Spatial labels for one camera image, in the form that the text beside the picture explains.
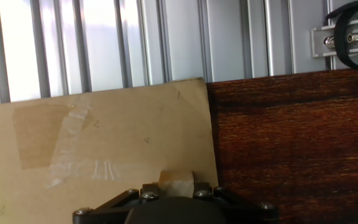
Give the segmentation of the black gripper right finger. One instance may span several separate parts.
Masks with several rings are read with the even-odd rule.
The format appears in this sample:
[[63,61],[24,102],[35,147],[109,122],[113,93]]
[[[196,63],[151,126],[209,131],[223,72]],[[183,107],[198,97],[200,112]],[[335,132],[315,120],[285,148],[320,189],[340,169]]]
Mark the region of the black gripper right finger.
[[279,224],[278,207],[269,202],[251,202],[225,187],[195,182],[193,199],[217,205],[227,223]]

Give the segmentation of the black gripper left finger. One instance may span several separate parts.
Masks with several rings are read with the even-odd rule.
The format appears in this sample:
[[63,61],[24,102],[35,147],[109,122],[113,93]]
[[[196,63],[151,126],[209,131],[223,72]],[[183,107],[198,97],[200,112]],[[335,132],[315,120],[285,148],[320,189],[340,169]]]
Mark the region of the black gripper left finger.
[[133,208],[159,197],[158,183],[143,184],[140,190],[125,190],[99,207],[75,210],[72,224],[123,224]]

